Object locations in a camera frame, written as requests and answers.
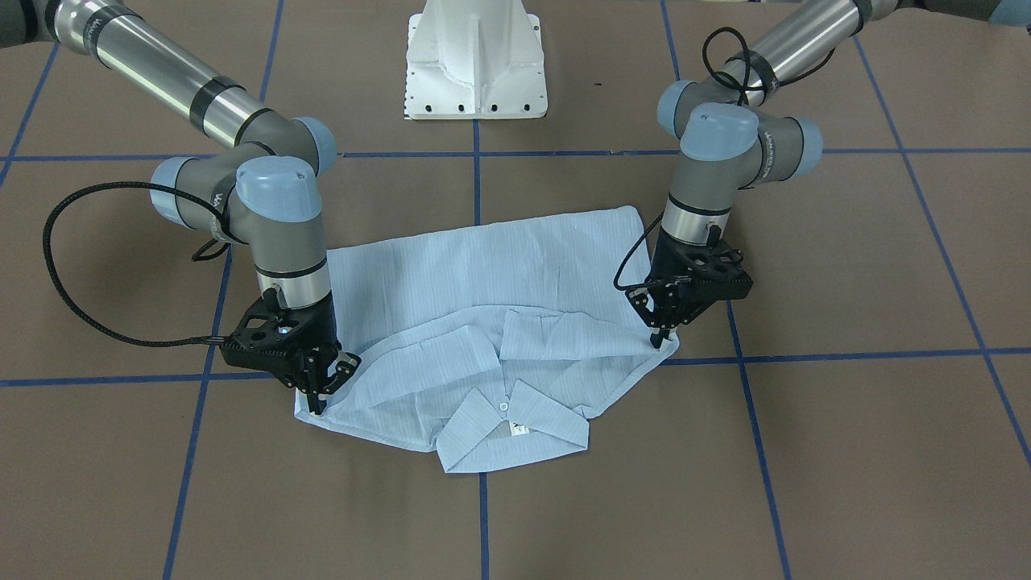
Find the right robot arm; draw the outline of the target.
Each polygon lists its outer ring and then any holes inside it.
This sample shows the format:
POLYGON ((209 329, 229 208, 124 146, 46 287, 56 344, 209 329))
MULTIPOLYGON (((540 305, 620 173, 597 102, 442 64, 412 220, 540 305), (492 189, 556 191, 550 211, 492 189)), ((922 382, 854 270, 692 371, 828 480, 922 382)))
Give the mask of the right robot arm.
POLYGON ((229 366, 269 372, 304 396, 309 412, 324 412, 361 362, 337 338, 321 219, 317 180, 336 162, 332 132, 315 118, 282 117, 122 1, 4 1, 2 46, 29 43, 91 56, 225 148, 206 160, 166 160, 149 181, 96 184, 60 202, 44 224, 42 249, 66 307, 126 344, 217 346, 229 366), (209 234, 196 261, 213 259, 231 245, 248 247, 260 297, 232 333, 165 341, 132 338, 93 319, 67 293, 52 253, 56 220, 73 202, 115 187, 147 190, 158 214, 209 234))

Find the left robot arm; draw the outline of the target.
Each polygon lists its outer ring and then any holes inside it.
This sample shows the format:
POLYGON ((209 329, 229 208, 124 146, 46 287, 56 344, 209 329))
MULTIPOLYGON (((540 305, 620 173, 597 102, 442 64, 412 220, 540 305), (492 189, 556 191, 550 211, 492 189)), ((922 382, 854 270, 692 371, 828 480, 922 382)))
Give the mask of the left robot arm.
POLYGON ((680 144, 648 275, 623 286, 654 348, 711 305, 743 300, 752 279, 743 254, 724 239, 740 190, 806 175, 822 157, 814 122, 764 114, 778 89, 809 77, 844 40, 898 10, 927 10, 998 26, 1026 28, 1027 1, 805 1, 755 43, 736 29, 738 52, 706 78, 673 82, 660 96, 656 120, 680 144))

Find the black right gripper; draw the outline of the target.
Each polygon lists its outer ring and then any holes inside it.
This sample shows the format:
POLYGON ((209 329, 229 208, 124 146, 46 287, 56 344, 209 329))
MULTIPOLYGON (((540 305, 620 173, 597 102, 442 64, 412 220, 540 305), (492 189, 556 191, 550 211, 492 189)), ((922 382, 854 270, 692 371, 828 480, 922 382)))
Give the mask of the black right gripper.
POLYGON ((339 353, 331 294, 297 309, 282 307, 276 294, 262 294, 222 345, 229 366, 267 371, 288 387, 305 387, 315 416, 325 410, 324 396, 338 393, 362 362, 339 353))

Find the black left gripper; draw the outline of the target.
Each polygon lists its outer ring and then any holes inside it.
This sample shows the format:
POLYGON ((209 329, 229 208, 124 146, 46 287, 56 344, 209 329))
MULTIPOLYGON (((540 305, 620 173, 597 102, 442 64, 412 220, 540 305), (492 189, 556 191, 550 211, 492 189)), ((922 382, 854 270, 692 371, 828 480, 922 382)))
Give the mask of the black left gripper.
POLYGON ((688 245, 660 234, 647 279, 628 288, 628 301, 652 328, 648 341, 658 350, 678 326, 691 323, 716 302, 743 300, 751 289, 743 254, 726 241, 688 245))

